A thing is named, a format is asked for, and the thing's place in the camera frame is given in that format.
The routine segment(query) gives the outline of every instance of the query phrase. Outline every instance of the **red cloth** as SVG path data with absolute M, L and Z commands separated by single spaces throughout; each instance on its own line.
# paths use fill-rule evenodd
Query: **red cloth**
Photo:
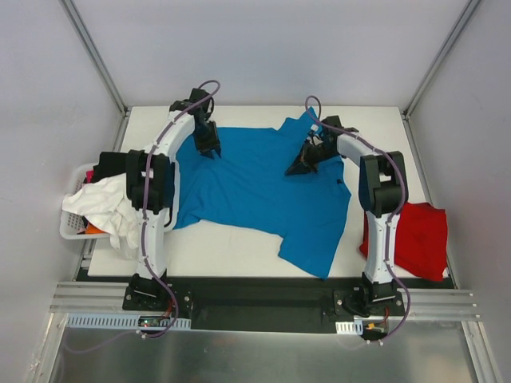
M 367 257 L 367 217 L 360 251 Z M 395 264 L 413 275 L 443 280 L 447 267 L 447 217 L 444 210 L 428 203 L 406 203 L 401 211 L 396 233 Z

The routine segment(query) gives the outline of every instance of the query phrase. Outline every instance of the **gray wall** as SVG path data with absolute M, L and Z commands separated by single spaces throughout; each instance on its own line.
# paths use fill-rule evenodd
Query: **gray wall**
M 20 382 L 77 243 L 58 234 L 72 170 L 120 114 L 57 1 L 0 5 L 0 381 Z
M 466 0 L 75 0 L 128 105 L 406 107 Z
M 436 205 L 447 209 L 461 287 L 477 292 L 504 381 L 511 381 L 511 2 L 486 0 L 412 129 Z

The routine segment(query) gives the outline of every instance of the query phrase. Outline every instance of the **purple cable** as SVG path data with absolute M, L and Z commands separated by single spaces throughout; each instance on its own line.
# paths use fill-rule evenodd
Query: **purple cable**
M 189 105 L 187 108 L 185 108 L 183 111 L 181 111 L 172 121 L 168 123 L 168 125 L 161 131 L 160 135 L 156 139 L 156 143 L 153 145 L 151 150 L 149 151 L 149 154 L 147 155 L 147 162 L 145 163 L 145 182 L 144 182 L 144 202 L 142 204 L 142 217 L 144 219 L 144 222 L 142 223 L 141 228 L 141 250 L 142 250 L 142 257 L 144 258 L 144 264 L 145 267 L 147 267 L 148 272 L 151 274 L 151 276 L 160 283 L 160 285 L 168 292 L 172 299 L 172 303 L 174 304 L 174 307 L 176 307 L 176 314 L 174 315 L 174 318 L 172 321 L 159 333 L 156 334 L 147 334 L 146 336 L 148 338 L 158 338 L 162 335 L 164 335 L 172 326 L 174 326 L 174 323 L 176 323 L 177 317 L 179 315 L 179 307 L 177 305 L 176 296 L 170 289 L 170 287 L 167 286 L 165 282 L 163 282 L 153 271 L 151 268 L 151 265 L 149 264 L 148 258 L 147 258 L 147 251 L 145 249 L 145 232 L 147 227 L 147 203 L 149 199 L 149 174 L 151 171 L 151 159 L 153 157 L 154 152 L 158 148 L 158 144 L 164 139 L 167 132 L 170 130 L 170 128 L 185 114 L 190 112 L 191 110 L 195 109 L 196 107 L 202 105 L 205 101 L 210 100 L 219 90 L 220 90 L 220 83 L 217 80 L 209 80 L 206 82 L 203 82 L 199 85 L 199 89 L 202 89 L 205 85 L 208 84 L 216 84 L 215 90 L 213 90 L 210 94 L 208 94 L 206 97 L 201 98 L 197 102 L 194 102 L 193 104 Z
M 394 169 L 394 171 L 396 173 L 396 176 L 398 177 L 399 186 L 401 187 L 401 199 L 399 201 L 399 205 L 398 205 L 398 207 L 396 207 L 396 209 L 394 211 L 392 211 L 392 213 L 389 215 L 389 218 L 386 221 L 387 224 L 391 224 L 392 223 L 392 219 L 397 214 L 399 214 L 399 212 L 402 210 L 403 206 L 405 205 L 405 201 L 406 201 L 405 182 L 404 182 L 404 179 L 402 177 L 401 171 L 398 168 L 398 165 L 394 162 L 394 160 L 392 160 L 392 158 L 388 155 L 387 152 L 384 152 L 382 149 L 376 148 L 374 145 L 370 144 L 363 137 L 355 134 L 354 132 L 349 132 L 346 129 L 336 128 L 335 126 L 331 126 L 329 124 L 324 124 L 323 122 L 321 122 L 319 120 L 319 118 L 315 117 L 309 111 L 309 100 L 311 98 L 314 99 L 318 103 L 319 113 L 321 113 L 321 101 L 319 101 L 319 98 L 316 97 L 316 96 L 309 96 L 309 97 L 307 97 L 305 99 L 305 111 L 307 112 L 309 117 L 317 125 L 321 125 L 324 128 L 333 130 L 335 132 L 340 132 L 342 134 L 346 134 L 349 137 L 353 137 L 356 140 L 362 142 L 364 145 L 366 145 L 366 147 L 368 147 L 370 150 L 372 150 L 374 152 L 377 152 L 378 154 L 381 154 L 382 156 L 384 156 L 389 161 L 390 166 L 392 166 L 392 168 Z M 387 230 L 386 231 L 386 238 L 385 238 L 385 264 L 386 264 L 387 270 L 389 271 L 390 276 L 392 276 L 392 278 L 395 279 L 395 281 L 398 283 L 398 285 L 405 291 L 405 294 L 406 294 L 406 310 L 405 310 L 405 314 L 403 315 L 401 321 L 398 323 L 397 326 L 395 326 L 395 328 L 392 331 L 390 331 L 385 336 L 385 339 L 387 339 L 390 335 L 394 334 L 396 331 L 398 331 L 402 327 L 402 325 L 405 323 L 406 319 L 408 318 L 408 315 L 410 314 L 410 308 L 411 308 L 411 296 L 410 296 L 410 292 L 408 291 L 408 288 L 405 286 L 405 284 L 401 281 L 401 279 L 399 279 L 398 276 L 394 273 L 394 271 L 392 270 L 392 267 L 390 267 L 389 261 L 390 261 L 390 230 Z

